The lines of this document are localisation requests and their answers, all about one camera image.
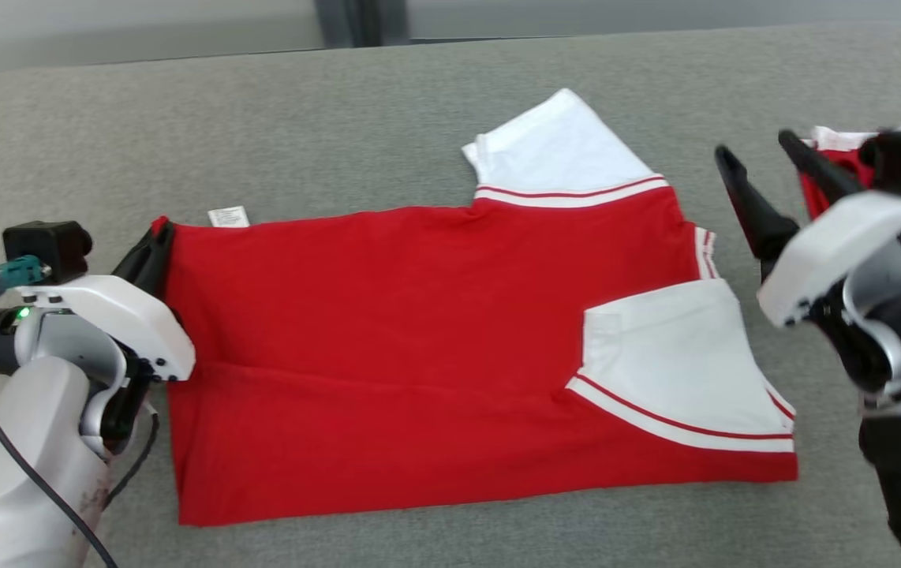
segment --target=red stripe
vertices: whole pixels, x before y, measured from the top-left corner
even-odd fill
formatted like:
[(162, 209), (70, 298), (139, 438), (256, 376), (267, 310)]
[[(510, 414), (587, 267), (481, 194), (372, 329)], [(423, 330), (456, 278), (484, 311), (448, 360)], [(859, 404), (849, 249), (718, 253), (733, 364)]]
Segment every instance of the red stripe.
[(496, 193), (505, 193), (507, 195), (513, 195), (516, 197), (531, 197), (534, 199), (537, 199), (540, 197), (577, 197), (577, 198), (581, 198), (581, 197), (594, 197), (595, 195), (604, 195), (605, 193), (612, 193), (614, 191), (630, 189), (630, 187), (634, 187), (635, 185), (639, 185), (641, 183), (646, 183), (646, 182), (653, 182), (653, 181), (664, 181), (664, 177), (662, 177), (662, 176), (647, 177), (646, 179), (627, 183), (625, 185), (620, 185), (618, 187), (603, 189), (601, 191), (592, 191), (591, 193), (518, 193), (516, 191), (510, 191), (508, 189), (502, 189), (499, 187), (491, 187), (488, 185), (479, 186), (479, 191), (482, 191), (483, 189), (485, 189), (487, 191), (495, 191)]
[(767, 391), (767, 394), (769, 395), (769, 399), (772, 400), (772, 403), (774, 403), (775, 406), (778, 407), (779, 411), (781, 411), (781, 413), (783, 413), (785, 417), (789, 417), (791, 420), (794, 419), (794, 414), (791, 413), (790, 410), (786, 409), (783, 404), (779, 403), (779, 400), (776, 400), (776, 396), (772, 395), (772, 392)]
[(608, 390), (603, 388), (598, 383), (592, 381), (591, 379), (589, 379), (587, 377), (584, 377), (584, 375), (581, 375), (580, 373), (577, 373), (577, 378), (583, 380), (588, 385), (591, 385), (594, 388), (598, 389), (599, 392), (602, 392), (603, 394), (607, 395), (608, 397), (612, 398), (613, 400), (622, 404), (623, 406), (628, 407), (628, 409), (637, 410), (637, 412), (640, 414), (643, 414), (643, 416), (651, 417), (651, 418), (653, 418), (653, 420), (659, 421), (659, 423), (673, 425), (673, 427), (675, 427), (675, 428), (687, 429), (687, 431), (689, 431), (689, 432), (696, 432), (697, 434), (716, 435), (716, 436), (718, 436), (718, 438), (735, 438), (735, 439), (791, 439), (791, 438), (793, 438), (793, 436), (790, 434), (735, 434), (734, 432), (718, 432), (718, 431), (714, 431), (714, 429), (699, 428), (699, 427), (694, 427), (693, 425), (689, 425), (689, 424), (682, 424), (682, 423), (679, 423), (678, 421), (671, 420), (671, 418), (661, 417), (661, 416), (659, 416), (659, 414), (652, 413), (652, 411), (649, 411), (647, 409), (641, 409), (641, 407), (635, 405), (632, 402), (628, 402), (628, 400), (624, 400), (624, 399), (620, 398), (619, 396), (616, 396), (614, 393), (609, 392)]
[(713, 266), (713, 256), (707, 251), (707, 245), (713, 243), (713, 233), (708, 230), (706, 237), (703, 238), (703, 262), (706, 263), (706, 269), (710, 271), (710, 278), (717, 278), (717, 269)]
[(700, 241), (700, 227), (696, 227), (696, 230), (693, 231), (693, 240), (696, 244), (696, 261), (703, 261), (703, 266), (706, 267), (706, 270), (699, 269), (700, 271), (700, 280), (706, 280), (707, 277), (717, 278), (717, 273), (714, 271), (713, 266), (710, 265), (710, 256), (707, 255), (706, 245), (710, 242), (710, 238), (713, 236), (713, 233), (710, 233), (709, 230), (703, 230), (703, 241)]

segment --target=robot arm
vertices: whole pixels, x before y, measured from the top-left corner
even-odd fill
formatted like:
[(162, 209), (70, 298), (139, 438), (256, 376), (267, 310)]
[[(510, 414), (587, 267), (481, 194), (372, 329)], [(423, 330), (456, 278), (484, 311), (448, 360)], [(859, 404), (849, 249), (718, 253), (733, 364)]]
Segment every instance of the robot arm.
[[(81, 566), (90, 544), (102, 550), (92, 530), (112, 497), (109, 465), (132, 441), (148, 386), (186, 380), (194, 366), (190, 339), (152, 295), (173, 227), (144, 238), (118, 276), (83, 274), (89, 247), (77, 244), (89, 240), (77, 231), (76, 223), (6, 230), (10, 261), (43, 260), (47, 269), (31, 273), (47, 280), (18, 287), (29, 306), (0, 308), (0, 374), (12, 376), (0, 393), (0, 429), (85, 529), (0, 442), (0, 566)], [(0, 278), (0, 291), (11, 287)]]
[(763, 267), (757, 298), (777, 327), (811, 321), (830, 339), (861, 395), (859, 446), (875, 467), (901, 545), (901, 132), (862, 148), (876, 169), (868, 191), (793, 133), (779, 136), (830, 207), (810, 226), (776, 213), (728, 151), (716, 158), (751, 251)]

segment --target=folded shirt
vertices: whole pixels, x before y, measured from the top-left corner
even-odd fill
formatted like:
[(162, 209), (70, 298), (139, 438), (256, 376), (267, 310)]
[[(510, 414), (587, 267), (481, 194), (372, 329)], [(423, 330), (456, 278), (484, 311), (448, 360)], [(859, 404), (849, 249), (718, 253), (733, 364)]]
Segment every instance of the folded shirt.
[(663, 176), (569, 90), (464, 152), (468, 207), (176, 227), (182, 524), (796, 478), (794, 410)]

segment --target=gray couch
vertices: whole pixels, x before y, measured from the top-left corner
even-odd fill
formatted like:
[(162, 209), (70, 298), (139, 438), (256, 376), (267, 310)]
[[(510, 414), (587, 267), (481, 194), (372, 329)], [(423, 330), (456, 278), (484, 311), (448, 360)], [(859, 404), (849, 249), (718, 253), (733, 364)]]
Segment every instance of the gray couch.
[[(758, 188), (804, 216), (776, 130), (901, 123), (901, 25), (2, 73), (0, 230), (29, 219), (79, 220), (97, 244), (92, 268), (103, 272), (158, 215), (205, 224), (208, 209), (242, 204), (252, 222), (274, 222), (467, 204), (473, 173), (458, 148), (559, 87), (584, 97), (675, 184), (686, 215), (719, 234), (717, 266), (742, 299), (757, 362), (798, 409), (800, 481), (603, 489), (189, 529), (176, 522), (163, 434), (101, 522), (122, 566), (901, 564), (875, 476), (855, 445), (854, 392), (817, 331), (775, 331), (761, 316), (757, 267), (711, 158), (714, 144), (730, 144)], [(162, 392), (155, 404), (166, 410)]]

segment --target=clothing label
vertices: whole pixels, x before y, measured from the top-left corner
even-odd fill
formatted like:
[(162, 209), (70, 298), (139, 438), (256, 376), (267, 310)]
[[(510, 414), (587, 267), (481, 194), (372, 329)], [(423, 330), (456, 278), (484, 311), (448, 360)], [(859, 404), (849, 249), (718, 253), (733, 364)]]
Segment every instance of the clothing label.
[(227, 207), (226, 209), (212, 209), (208, 212), (208, 218), (212, 221), (212, 226), (226, 226), (234, 229), (251, 226), (251, 223), (248, 222), (248, 212), (245, 211), (244, 205)]

